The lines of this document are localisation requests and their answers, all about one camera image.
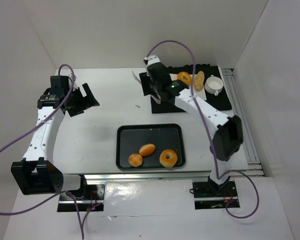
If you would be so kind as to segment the metal tongs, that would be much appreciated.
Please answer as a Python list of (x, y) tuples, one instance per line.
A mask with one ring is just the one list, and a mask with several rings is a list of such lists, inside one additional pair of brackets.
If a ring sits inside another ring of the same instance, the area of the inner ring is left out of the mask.
[(137, 75), (135, 74), (135, 72), (133, 70), (131, 72), (132, 72), (133, 78), (141, 85), (142, 84), (141, 80), (137, 77)]

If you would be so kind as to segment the orange glazed donut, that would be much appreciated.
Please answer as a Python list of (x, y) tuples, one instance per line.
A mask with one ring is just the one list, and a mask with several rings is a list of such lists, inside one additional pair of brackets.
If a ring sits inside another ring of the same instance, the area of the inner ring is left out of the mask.
[(172, 168), (178, 161), (177, 154), (172, 149), (164, 150), (159, 157), (160, 164), (165, 168)]
[(178, 75), (177, 75), (177, 79), (181, 80), (182, 82), (184, 82), (188, 86), (190, 86), (191, 82), (192, 82), (192, 76), (189, 73), (185, 72), (185, 71), (179, 72)]

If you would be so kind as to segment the long tan bread loaf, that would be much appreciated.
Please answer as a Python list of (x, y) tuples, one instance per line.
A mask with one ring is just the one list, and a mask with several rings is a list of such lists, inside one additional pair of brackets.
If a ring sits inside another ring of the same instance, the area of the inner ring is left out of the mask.
[(199, 71), (194, 77), (194, 88), (197, 92), (201, 91), (204, 87), (205, 82), (205, 73), (203, 71)]

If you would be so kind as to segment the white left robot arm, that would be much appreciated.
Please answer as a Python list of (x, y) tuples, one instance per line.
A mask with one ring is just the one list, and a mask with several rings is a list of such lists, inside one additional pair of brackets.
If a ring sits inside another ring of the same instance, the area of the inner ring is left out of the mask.
[(84, 184), (81, 174), (62, 173), (53, 164), (57, 134), (65, 114), (74, 117), (99, 106), (89, 85), (71, 88), (65, 75), (50, 77), (50, 87), (37, 101), (37, 123), (21, 161), (13, 162), (11, 173), (24, 195), (77, 191)]

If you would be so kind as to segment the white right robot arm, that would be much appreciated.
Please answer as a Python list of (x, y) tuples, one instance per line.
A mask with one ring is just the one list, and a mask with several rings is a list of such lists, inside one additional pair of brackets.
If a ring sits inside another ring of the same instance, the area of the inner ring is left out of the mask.
[(243, 143), (241, 119), (218, 111), (181, 80), (172, 80), (168, 68), (156, 55), (146, 56), (143, 62), (146, 69), (140, 79), (143, 94), (150, 95), (158, 104), (169, 103), (203, 124), (214, 160), (208, 180), (223, 187), (230, 179), (233, 155)]

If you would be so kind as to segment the oval orange bread roll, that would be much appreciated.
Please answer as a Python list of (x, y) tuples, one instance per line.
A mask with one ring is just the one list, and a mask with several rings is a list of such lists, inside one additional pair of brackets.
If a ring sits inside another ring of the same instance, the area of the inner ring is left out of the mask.
[(152, 143), (148, 143), (143, 145), (140, 149), (139, 149), (139, 154), (142, 157), (147, 157), (150, 156), (151, 154), (153, 154), (156, 150), (156, 146)]

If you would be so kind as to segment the white square plate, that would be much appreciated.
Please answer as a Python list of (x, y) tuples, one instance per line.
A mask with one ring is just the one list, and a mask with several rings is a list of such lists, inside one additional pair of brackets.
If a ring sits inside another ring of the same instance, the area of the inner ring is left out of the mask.
[[(177, 80), (177, 76), (178, 76), (177, 74), (175, 74), (175, 73), (170, 73), (169, 75), (170, 75), (172, 81), (176, 81), (176, 80)], [(204, 87), (203, 87), (200, 91), (197, 91), (197, 90), (194, 88), (193, 91), (194, 91), (194, 93), (195, 93), (198, 97), (200, 97), (200, 98), (203, 99), (204, 101), (207, 100), (207, 96), (206, 96), (206, 92), (205, 92)]]

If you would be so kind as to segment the black baking tray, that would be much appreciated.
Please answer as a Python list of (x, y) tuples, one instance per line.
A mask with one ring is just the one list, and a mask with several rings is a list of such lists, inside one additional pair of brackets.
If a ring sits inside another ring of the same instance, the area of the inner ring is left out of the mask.
[[(137, 154), (146, 144), (155, 145), (154, 153), (146, 156), (138, 167), (129, 164), (131, 154)], [(143, 171), (164, 169), (160, 164), (160, 154), (164, 150), (173, 150), (177, 155), (174, 169), (181, 168), (186, 163), (182, 128), (176, 123), (123, 125), (117, 130), (116, 159), (118, 169), (123, 171)]]

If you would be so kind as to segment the white cup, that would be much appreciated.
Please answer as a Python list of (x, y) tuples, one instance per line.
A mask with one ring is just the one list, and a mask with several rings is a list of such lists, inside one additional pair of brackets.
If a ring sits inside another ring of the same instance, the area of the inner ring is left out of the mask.
[(209, 94), (217, 97), (224, 89), (224, 82), (221, 78), (211, 75), (205, 81), (204, 89)]

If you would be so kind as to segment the black placemat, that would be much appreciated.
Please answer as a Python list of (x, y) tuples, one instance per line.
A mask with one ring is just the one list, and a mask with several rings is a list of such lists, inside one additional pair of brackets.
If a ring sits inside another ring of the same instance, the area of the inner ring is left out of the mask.
[[(168, 71), (170, 74), (178, 74), (180, 72), (187, 72), (188, 74), (192, 74), (193, 65), (184, 65), (181, 67), (168, 67)], [(196, 73), (199, 71), (203, 71), (205, 75), (205, 80), (208, 79), (211, 75), (214, 77), (221, 78), (222, 74), (220, 73), (218, 66), (210, 66), (209, 64), (197, 64), (195, 67)], [(216, 108), (218, 111), (230, 111), (232, 110), (231, 102), (226, 93), (225, 87), (223, 90), (215, 96), (213, 94), (208, 93), (206, 90), (206, 102), (211, 106)], [(151, 113), (152, 114), (165, 114), (165, 113), (183, 113), (184, 110), (171, 105), (170, 103), (162, 102), (160, 104), (156, 103), (152, 98), (150, 98), (151, 103)]]

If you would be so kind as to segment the round orange bun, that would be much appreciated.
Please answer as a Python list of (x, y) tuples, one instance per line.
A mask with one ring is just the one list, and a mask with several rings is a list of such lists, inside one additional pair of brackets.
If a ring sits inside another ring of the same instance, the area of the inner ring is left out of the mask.
[(143, 157), (140, 154), (131, 154), (128, 158), (128, 163), (131, 167), (139, 167), (143, 164)]

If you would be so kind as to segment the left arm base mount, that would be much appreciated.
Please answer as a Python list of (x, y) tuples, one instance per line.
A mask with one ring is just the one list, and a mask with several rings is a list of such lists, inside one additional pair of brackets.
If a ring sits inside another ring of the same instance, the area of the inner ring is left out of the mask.
[(57, 212), (103, 212), (105, 188), (104, 182), (88, 184), (82, 175), (79, 189), (69, 190), (59, 196)]

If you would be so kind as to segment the aluminium front rail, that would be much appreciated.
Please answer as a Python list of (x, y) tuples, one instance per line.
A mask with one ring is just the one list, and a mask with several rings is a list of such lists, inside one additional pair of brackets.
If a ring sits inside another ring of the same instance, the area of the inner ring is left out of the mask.
[(146, 173), (107, 173), (83, 174), (64, 173), (64, 176), (84, 176), (86, 181), (141, 181), (141, 180), (180, 180), (202, 179), (210, 175), (209, 171), (171, 171)]

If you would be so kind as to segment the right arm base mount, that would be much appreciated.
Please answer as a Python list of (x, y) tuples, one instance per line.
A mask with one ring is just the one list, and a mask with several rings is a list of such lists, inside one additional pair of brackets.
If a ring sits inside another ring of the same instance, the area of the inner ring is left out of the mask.
[(239, 208), (240, 202), (234, 181), (229, 181), (221, 190), (214, 189), (209, 182), (193, 182), (189, 193), (194, 197), (196, 210)]

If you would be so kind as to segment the aluminium rail frame right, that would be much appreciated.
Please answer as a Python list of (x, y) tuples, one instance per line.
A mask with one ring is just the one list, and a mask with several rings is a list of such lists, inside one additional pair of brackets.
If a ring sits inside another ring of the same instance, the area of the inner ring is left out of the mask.
[(225, 90), (231, 102), (232, 111), (238, 115), (242, 121), (243, 130), (243, 144), (242, 148), (247, 161), (248, 169), (243, 170), (248, 176), (251, 177), (264, 177), (265, 173), (260, 162), (255, 142), (248, 124), (246, 113), (244, 111), (242, 99), (239, 95), (239, 90), (235, 83), (233, 71), (231, 69), (219, 68), (222, 80), (225, 83)]

